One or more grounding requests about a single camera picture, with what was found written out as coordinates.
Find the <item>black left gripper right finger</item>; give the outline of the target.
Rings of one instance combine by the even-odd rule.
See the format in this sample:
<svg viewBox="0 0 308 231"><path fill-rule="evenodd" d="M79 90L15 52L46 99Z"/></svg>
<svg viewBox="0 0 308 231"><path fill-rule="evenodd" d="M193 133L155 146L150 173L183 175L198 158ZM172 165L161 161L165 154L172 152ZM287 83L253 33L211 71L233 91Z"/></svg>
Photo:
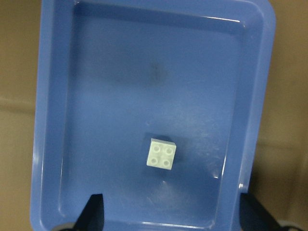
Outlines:
<svg viewBox="0 0 308 231"><path fill-rule="evenodd" d="M281 225L250 193L241 193L239 222L243 231L280 231Z"/></svg>

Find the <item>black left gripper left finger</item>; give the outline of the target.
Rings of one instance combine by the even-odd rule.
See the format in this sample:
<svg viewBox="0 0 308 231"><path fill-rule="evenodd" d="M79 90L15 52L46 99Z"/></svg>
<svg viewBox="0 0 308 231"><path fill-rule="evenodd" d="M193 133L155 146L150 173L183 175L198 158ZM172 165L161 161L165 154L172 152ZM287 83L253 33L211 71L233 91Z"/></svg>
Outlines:
<svg viewBox="0 0 308 231"><path fill-rule="evenodd" d="M104 204L102 194L93 194L73 226L73 231L102 231L104 227Z"/></svg>

